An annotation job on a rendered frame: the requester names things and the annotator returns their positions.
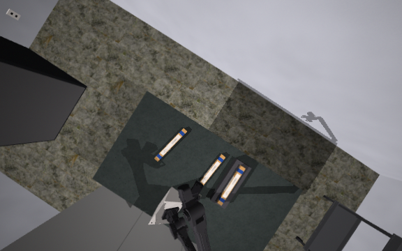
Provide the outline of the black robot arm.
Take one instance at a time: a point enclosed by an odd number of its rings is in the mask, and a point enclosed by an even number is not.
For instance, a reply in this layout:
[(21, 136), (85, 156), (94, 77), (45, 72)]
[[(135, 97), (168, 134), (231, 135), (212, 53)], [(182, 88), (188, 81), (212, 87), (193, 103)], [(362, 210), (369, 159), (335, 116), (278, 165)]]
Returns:
[(169, 228), (172, 236), (175, 240), (177, 238), (180, 240), (185, 251), (196, 251), (188, 236), (188, 226), (186, 221), (189, 221), (193, 230), (198, 251), (211, 251), (207, 235), (207, 218), (204, 206), (198, 202), (198, 195), (203, 189), (203, 184), (196, 181), (191, 189), (189, 184), (180, 185), (177, 189), (182, 202), (181, 209), (184, 213), (185, 219), (183, 217), (179, 218), (179, 207), (174, 207), (165, 209), (162, 215), (162, 220), (167, 219), (170, 223)]

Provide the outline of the white welding electrode pack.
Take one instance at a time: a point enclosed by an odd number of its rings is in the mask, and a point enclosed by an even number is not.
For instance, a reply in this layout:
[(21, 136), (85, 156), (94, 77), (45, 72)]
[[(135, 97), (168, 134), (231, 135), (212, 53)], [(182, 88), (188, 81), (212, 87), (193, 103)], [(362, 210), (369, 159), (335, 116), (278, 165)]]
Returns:
[(154, 158), (157, 162), (187, 133), (184, 128), (181, 132)]

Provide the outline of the orange pack with white e6013 label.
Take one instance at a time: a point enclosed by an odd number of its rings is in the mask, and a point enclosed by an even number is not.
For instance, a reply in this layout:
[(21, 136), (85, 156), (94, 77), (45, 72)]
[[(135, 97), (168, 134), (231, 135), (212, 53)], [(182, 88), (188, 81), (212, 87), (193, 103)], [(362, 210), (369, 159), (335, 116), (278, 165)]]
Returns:
[(220, 156), (217, 158), (215, 163), (209, 168), (207, 173), (202, 177), (200, 182), (204, 185), (207, 180), (210, 178), (210, 176), (215, 172), (215, 170), (218, 168), (218, 166), (223, 162), (225, 159), (225, 156), (223, 154), (220, 154)]

